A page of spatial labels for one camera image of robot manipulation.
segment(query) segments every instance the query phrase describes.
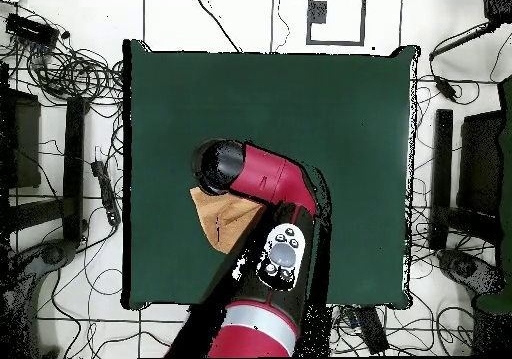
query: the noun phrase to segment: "green mat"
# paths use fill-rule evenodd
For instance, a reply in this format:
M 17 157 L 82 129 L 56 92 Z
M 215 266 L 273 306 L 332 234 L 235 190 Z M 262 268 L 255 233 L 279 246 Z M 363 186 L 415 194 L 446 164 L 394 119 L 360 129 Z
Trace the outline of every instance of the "green mat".
M 415 53 L 150 52 L 132 41 L 131 300 L 197 303 L 221 264 L 189 193 L 192 151 L 221 137 L 323 172 L 333 206 L 329 303 L 406 307 Z

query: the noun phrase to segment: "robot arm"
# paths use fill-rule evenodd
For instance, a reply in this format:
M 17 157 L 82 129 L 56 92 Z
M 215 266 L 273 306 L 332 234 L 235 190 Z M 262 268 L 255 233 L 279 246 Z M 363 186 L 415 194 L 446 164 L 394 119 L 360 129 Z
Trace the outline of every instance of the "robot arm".
M 233 266 L 220 284 L 233 291 L 224 293 L 223 317 L 214 310 L 222 302 L 212 299 L 214 292 L 196 307 L 195 315 L 191 312 L 183 329 L 188 324 L 194 331 L 193 321 L 204 323 L 206 315 L 219 320 L 208 357 L 292 356 L 301 333 L 311 264 L 317 212 L 312 183 L 295 162 L 229 140 L 203 143 L 192 167 L 205 193 L 230 192 L 263 203 L 266 217 L 244 247 L 228 257 Z M 219 289 L 217 298 L 222 296 Z M 177 356 L 184 336 L 178 336 L 168 357 Z

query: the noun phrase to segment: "brown paper bag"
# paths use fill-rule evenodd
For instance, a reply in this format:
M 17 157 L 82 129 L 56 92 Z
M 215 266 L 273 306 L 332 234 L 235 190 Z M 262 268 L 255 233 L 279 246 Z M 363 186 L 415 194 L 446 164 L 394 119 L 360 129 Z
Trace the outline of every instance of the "brown paper bag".
M 206 238 L 222 253 L 229 253 L 262 207 L 259 203 L 230 193 L 208 196 L 199 187 L 191 189 L 190 195 Z

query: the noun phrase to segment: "black cable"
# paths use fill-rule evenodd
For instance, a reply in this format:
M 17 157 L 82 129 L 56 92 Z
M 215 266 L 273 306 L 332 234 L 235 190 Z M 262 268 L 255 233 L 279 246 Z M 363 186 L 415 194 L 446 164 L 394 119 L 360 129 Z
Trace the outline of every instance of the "black cable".
M 489 22 L 484 22 L 484 23 L 481 23 L 481 24 L 478 24 L 478 25 L 475 25 L 469 29 L 467 29 L 466 31 L 463 31 L 459 34 L 455 34 L 455 35 L 452 35 L 451 37 L 448 37 L 446 39 L 444 39 L 443 41 L 439 42 L 435 47 L 434 47 L 434 50 L 432 50 L 432 53 L 436 52 L 437 49 L 439 48 L 439 46 L 441 46 L 442 44 L 446 43 L 447 41 L 450 41 L 450 40 L 453 40 L 454 38 L 457 38 L 457 37 L 460 37 L 460 36 L 463 36 L 465 34 L 467 34 L 468 32 L 474 30 L 474 29 L 477 29 L 477 28 L 481 28 L 481 27 L 484 27 L 484 26 L 487 26 L 489 24 Z M 434 59 L 429 59 L 429 63 L 430 63 L 430 74 L 433 76 L 433 77 L 437 77 L 437 75 L 434 73 L 434 68 L 433 68 L 433 61 Z M 444 77 L 439 77 L 441 79 L 444 79 L 445 81 L 451 81 L 451 82 L 455 82 L 453 80 L 449 80 L 447 78 L 444 78 Z M 475 83 L 475 84 L 478 84 L 478 83 L 485 83 L 485 82 L 480 82 L 480 81 L 473 81 L 473 80 L 463 80 L 463 81 L 466 81 L 466 82 L 470 82 L 470 83 Z
M 433 319 L 434 319 L 434 313 L 432 312 L 432 310 L 430 309 L 430 307 L 422 300 L 419 298 L 419 296 L 417 296 L 416 294 L 414 294 L 412 291 L 410 291 L 410 293 L 416 297 L 430 312 L 430 314 L 432 315 L 432 318 L 431 318 L 431 323 L 433 324 Z M 396 310 L 393 309 L 393 314 L 395 316 L 395 319 L 396 321 L 398 322 L 398 324 L 400 324 L 400 326 L 402 327 L 402 329 L 405 329 L 405 326 L 401 323 L 401 321 L 398 319 L 397 315 L 396 315 Z M 435 338 L 434 338 L 434 333 L 432 331 L 432 344 L 430 346 L 427 346 L 427 344 L 421 339 L 419 338 L 416 334 L 408 331 L 408 330 L 404 330 L 406 331 L 407 333 L 409 333 L 411 336 L 415 337 L 416 339 L 418 339 L 424 346 L 425 348 L 415 348 L 415 347 L 407 347 L 407 348 L 402 348 L 401 350 L 402 351 L 406 351 L 406 350 L 417 350 L 419 352 L 430 352 L 431 354 L 433 354 L 434 356 L 437 356 L 433 351 L 432 351 L 432 348 L 434 347 L 434 344 L 435 344 Z
M 95 213 L 96 211 L 100 210 L 100 209 L 104 209 L 104 208 L 103 208 L 103 207 L 99 207 L 99 208 L 94 209 L 94 211 L 91 213 L 91 216 L 89 217 L 89 221 L 91 221 L 92 216 L 94 215 L 94 213 Z M 89 238 L 90 228 L 91 228 L 91 225 L 90 225 L 90 222 L 89 222 L 89 225 L 88 225 L 88 227 L 87 227 L 87 238 Z M 107 240 L 108 240 L 108 239 L 105 239 L 105 240 L 101 243 L 101 246 L 100 246 L 100 248 L 98 249 L 98 251 L 96 252 L 96 255 L 97 255 L 97 254 L 99 253 L 99 251 L 103 248 L 103 246 L 105 245 L 105 242 L 106 242 Z M 94 284 L 95 284 L 95 283 L 96 283 L 96 281 L 99 279 L 99 276 L 98 276 L 98 278 L 96 278 L 96 280 L 95 280 L 94 282 L 92 282 L 92 283 L 91 283 L 91 281 L 90 281 L 90 279 L 89 279 L 89 275 L 87 274 L 87 265 L 88 265 L 88 264 L 86 263 L 86 262 L 87 262 L 87 249 L 88 249 L 88 247 L 87 247 L 87 242 L 88 242 L 88 240 L 86 240 L 86 242 L 85 242 L 85 248 L 84 248 L 84 268 L 83 268 L 83 271 L 84 271 L 84 274 L 85 274 L 85 279 L 87 280 L 87 283 L 88 283 L 88 284 L 89 284 L 89 286 L 91 287 L 91 291 L 95 291 L 96 293 L 98 293 L 98 294 L 100 294 L 100 295 L 103 295 L 103 296 L 111 296 L 111 293 L 105 293 L 105 292 L 102 292 L 102 291 L 100 291 L 100 290 L 96 289 L 96 287 L 94 287 Z M 119 271 L 119 270 L 117 270 L 117 269 L 109 268 L 109 269 L 107 269 L 107 270 L 103 271 L 101 274 L 104 274 L 104 273 L 105 273 L 105 272 L 107 272 L 107 271 L 118 271 L 118 272 L 120 272 L 120 271 Z
M 231 45 L 233 46 L 233 48 L 238 52 L 242 52 L 243 50 L 242 49 L 239 49 L 235 43 L 233 43 L 233 40 L 231 40 L 231 38 L 229 37 L 229 35 L 227 34 L 227 32 L 224 30 L 224 28 L 222 27 L 221 23 L 219 22 L 219 20 L 215 17 L 215 15 L 210 12 L 206 7 L 204 7 L 204 4 L 201 0 L 197 0 L 197 2 L 199 3 L 199 6 L 201 6 L 201 8 L 206 12 L 208 13 L 208 15 L 210 15 L 210 17 L 215 21 L 215 23 L 219 26 L 220 30 L 222 31 L 222 33 L 224 34 L 224 36 L 228 39 L 228 41 L 231 43 Z
M 66 155 L 65 153 L 62 153 L 59 149 L 59 146 L 57 145 L 57 140 L 48 140 L 48 141 L 44 141 L 42 143 L 38 143 L 39 145 L 44 145 L 44 144 L 49 144 L 49 143 L 53 143 L 55 145 L 55 148 L 57 149 L 57 152 L 58 153 L 50 153 L 50 152 L 41 152 L 41 151 L 38 151 L 38 153 L 40 155 L 51 155 L 51 156 L 61 156 L 61 157 L 68 157 L 68 158 L 73 158 L 73 159 L 77 159 L 79 161 L 82 161 L 84 163 L 86 163 L 87 165 L 91 165 L 91 162 L 83 159 L 83 158 L 78 158 L 76 156 L 69 156 L 69 155 Z
M 442 309 L 438 314 L 437 314 L 437 318 L 435 320 L 435 323 L 436 323 L 436 331 L 437 331 L 437 336 L 438 336 L 438 339 L 439 339 L 439 343 L 441 345 L 441 348 L 443 349 L 443 352 L 447 355 L 447 356 L 451 356 L 450 353 L 448 352 L 448 350 L 446 349 L 446 346 L 444 345 L 444 342 L 446 342 L 447 340 L 443 338 L 443 336 L 441 335 L 441 330 L 440 330 L 440 319 L 441 319 L 441 316 L 447 312 L 447 311 L 450 311 L 450 310 L 457 310 L 457 311 L 460 311 L 460 312 L 463 312 L 465 313 L 466 315 L 469 315 L 471 318 L 474 318 L 473 314 L 471 314 L 467 309 L 464 309 L 464 308 L 461 308 L 460 306 L 448 306 L 444 309 Z M 470 348 L 473 348 L 473 345 L 467 343 L 465 340 L 462 340 L 461 338 L 458 338 L 459 341 L 461 341 L 463 344 L 465 344 L 466 346 L 470 347 Z
M 18 72 L 20 65 L 21 65 L 21 60 L 23 59 L 23 55 L 25 53 L 26 48 L 27 48 L 27 46 L 22 46 L 21 50 L 16 49 L 16 51 L 19 53 L 16 53 L 16 63 L 15 63 L 14 69 L 9 74 L 9 78 L 11 78 L 14 74 L 16 74 Z
M 102 271 L 95 279 L 94 279 L 94 282 L 92 283 L 91 285 L 91 290 L 89 291 L 89 299 L 87 300 L 87 317 L 88 317 L 88 320 L 89 320 L 89 328 L 88 328 L 88 332 L 92 329 L 93 325 L 94 325 L 94 328 L 95 328 L 95 331 L 94 333 L 91 334 L 91 336 L 88 335 L 87 337 L 87 343 L 86 345 L 84 345 L 84 348 L 86 346 L 89 346 L 90 350 L 91 350 L 91 356 L 94 355 L 94 335 L 96 334 L 96 324 L 95 323 L 91 323 L 91 297 L 92 297 L 92 292 L 93 291 L 96 291 L 96 292 L 99 292 L 99 290 L 96 289 L 96 283 L 99 281 L 99 279 L 106 273 L 108 272 L 111 272 L 111 271 L 115 271 L 119 274 L 122 274 L 121 271 L 119 271 L 118 269 L 116 268 L 108 268 L 104 271 Z M 120 291 L 122 290 L 122 288 L 120 288 L 119 290 L 115 291 L 115 292 L 112 292 L 112 293 L 105 293 L 105 292 L 100 292 L 101 295 L 103 296 L 112 296 L 114 294 L 117 294 L 119 293 Z
M 98 350 L 94 353 L 92 359 L 95 359 L 98 357 L 98 354 L 100 353 L 100 350 L 103 349 L 103 347 L 109 343 L 121 343 L 121 342 L 126 342 L 128 340 L 131 340 L 131 339 L 135 339 L 136 337 L 139 337 L 142 335 L 142 334 L 145 334 L 149 337 L 151 337 L 153 340 L 155 340 L 156 342 L 160 343 L 162 346 L 165 346 L 165 347 L 171 347 L 170 344 L 160 340 L 158 337 L 156 337 L 155 335 L 149 333 L 148 331 L 140 331 L 139 333 L 136 333 L 136 334 L 133 334 L 131 336 L 128 336 L 128 337 L 124 337 L 124 338 L 121 338 L 121 339 L 111 339 L 111 340 L 107 340 L 105 342 L 103 342 L 101 344 L 101 346 L 98 348 Z
M 349 342 L 347 342 L 343 337 L 341 338 L 341 341 L 342 341 L 343 343 L 345 343 L 345 344 L 349 347 L 349 349 L 350 349 L 352 352 L 354 352 L 354 353 L 355 353 L 355 355 L 356 355 L 358 358 L 360 357 L 359 353 L 357 353 L 357 349 L 356 349 L 354 346 L 352 346 Z
M 469 102 L 466 102 L 466 103 L 461 103 L 461 102 L 458 102 L 457 100 L 453 100 L 453 101 L 455 103 L 457 103 L 458 105 L 463 105 L 463 106 L 470 105 L 471 103 L 476 102 L 478 100 L 478 98 L 480 97 L 480 84 L 475 83 L 475 85 L 476 85 L 477 92 L 476 92 L 476 97 L 473 100 L 470 100 Z
M 59 225 L 57 228 L 54 228 L 52 231 L 48 232 L 41 240 L 41 243 L 39 244 L 43 244 L 44 241 L 46 240 L 46 237 L 48 237 L 50 234 L 54 233 L 55 231 L 57 231 L 58 229 L 62 228 L 62 225 Z
M 116 227 L 116 228 L 113 228 L 113 229 L 110 231 L 110 233 L 109 233 L 107 236 L 105 236 L 104 238 L 102 238 L 101 240 L 98 240 L 98 241 L 94 242 L 93 244 L 91 244 L 91 245 L 87 246 L 87 249 L 90 249 L 91 247 L 94 247 L 95 245 L 100 244 L 100 243 L 102 243 L 102 242 L 104 242 L 104 241 L 108 240 L 108 239 L 109 239 L 109 238 L 111 238 L 111 237 L 112 237 L 116 232 L 117 232 L 117 227 Z M 78 255 L 78 254 L 82 253 L 84 250 L 85 250 L 84 248 L 77 250 L 76 255 Z M 90 265 L 90 264 L 91 264 L 91 262 L 93 262 L 93 261 L 94 261 L 94 258 L 95 258 L 95 257 L 96 257 L 96 254 L 95 254 L 95 255 L 92 257 L 92 259 L 87 263 L 87 266 L 88 266 L 88 265 Z M 74 280 L 76 280 L 76 279 L 80 276 L 80 274 L 82 274 L 82 272 L 83 272 L 83 271 L 84 271 L 84 270 L 83 270 L 83 268 L 82 268 L 82 269 L 81 269 L 81 270 L 80 270 L 80 271 L 79 271 L 79 272 L 78 272 L 78 273 L 77 273 L 77 274 L 76 274 L 76 275 L 75 275 L 71 280 L 69 280 L 69 281 L 67 282 L 67 284 L 65 284 L 65 285 L 64 285 L 64 286 L 63 286 L 63 287 L 62 287 L 58 292 L 56 292 L 56 293 L 55 293 L 55 296 L 57 296 L 57 295 L 58 295 L 62 290 L 64 290 L 64 289 L 65 289 L 67 286 L 69 286 L 69 285 L 70 285 Z M 50 301 L 51 301 L 51 299 L 48 299 L 45 303 L 43 303 L 43 304 L 42 304 L 42 305 L 37 309 L 37 312 L 39 312 L 39 311 L 40 311 L 44 306 L 46 306 L 48 303 L 50 303 Z
M 286 37 L 284 39 L 284 42 L 283 44 L 280 44 L 279 46 L 276 47 L 276 53 L 277 51 L 279 50 L 280 47 L 283 47 L 286 42 L 288 41 L 288 37 L 290 36 L 290 27 L 288 26 L 288 24 L 284 21 L 284 19 L 281 17 L 281 13 L 280 13 L 280 10 L 281 10 L 281 0 L 279 0 L 279 3 L 277 4 L 277 16 L 279 17 L 279 19 L 281 20 L 281 22 L 283 24 L 286 25 L 286 29 L 288 30 L 288 33 L 286 34 Z
M 66 349 L 66 352 L 64 353 L 64 359 L 67 359 L 68 357 L 68 353 L 69 351 L 71 350 L 71 347 L 73 346 L 73 344 L 76 342 L 76 340 L 78 339 L 78 336 L 80 335 L 80 333 L 82 332 L 82 324 L 80 324 L 79 321 L 77 321 L 74 317 L 72 317 L 71 315 L 67 314 L 66 312 L 64 312 L 60 307 L 59 305 L 57 305 L 57 302 L 55 302 L 55 291 L 57 290 L 57 287 L 59 286 L 59 282 L 60 282 L 60 276 L 61 276 L 61 270 L 60 268 L 57 270 L 57 282 L 55 283 L 55 286 L 53 287 L 53 290 L 52 290 L 52 295 L 51 295 L 51 298 L 50 300 L 52 301 L 53 303 L 53 306 L 55 307 L 55 309 L 57 309 L 57 311 L 59 311 L 62 315 L 64 315 L 65 317 L 69 318 L 70 320 L 72 320 L 73 322 L 76 322 L 76 324 L 78 325 L 78 332 L 76 333 L 75 337 L 73 338 L 73 341 L 69 344 L 68 348 Z
M 512 38 L 512 32 L 508 35 L 507 39 L 503 42 L 503 44 L 500 47 L 500 50 L 498 51 L 498 54 L 496 55 L 496 61 L 494 62 L 494 66 L 492 67 L 491 73 L 489 74 L 489 79 L 491 81 L 493 81 L 493 82 L 497 82 L 497 81 L 494 81 L 492 79 L 492 74 L 493 74 L 494 70 L 496 69 L 496 65 L 498 65 L 498 61 L 500 59 L 501 51 L 503 50 L 503 48 L 507 44 L 508 40 L 510 40 L 510 38 Z
M 31 13 L 29 18 L 39 17 L 43 23 L 59 31 L 67 32 L 62 26 L 50 22 L 31 10 L 25 10 Z M 9 49 L 9 53 L 12 54 L 13 50 L 20 51 L 17 39 L 14 39 L 14 44 Z M 55 103 L 49 96 L 65 100 L 67 97 L 76 96 L 77 94 L 89 98 L 91 104 L 121 105 L 121 101 L 119 98 L 116 99 L 113 93 L 114 91 L 119 93 L 122 91 L 122 62 L 117 62 L 110 69 L 108 62 L 100 54 L 88 49 L 75 50 L 71 47 L 70 40 L 69 45 L 65 45 L 60 38 L 58 45 L 50 52 L 40 53 L 35 50 L 27 50 L 25 47 L 18 54 L 27 58 L 26 68 L 18 69 L 28 71 L 34 85 L 41 89 L 45 98 L 53 106 L 65 106 L 65 104 Z M 113 102 L 98 101 L 100 99 L 113 99 Z M 106 116 L 97 112 L 94 108 L 91 108 L 91 110 L 105 118 L 112 118 L 119 112 L 118 109 L 114 114 Z

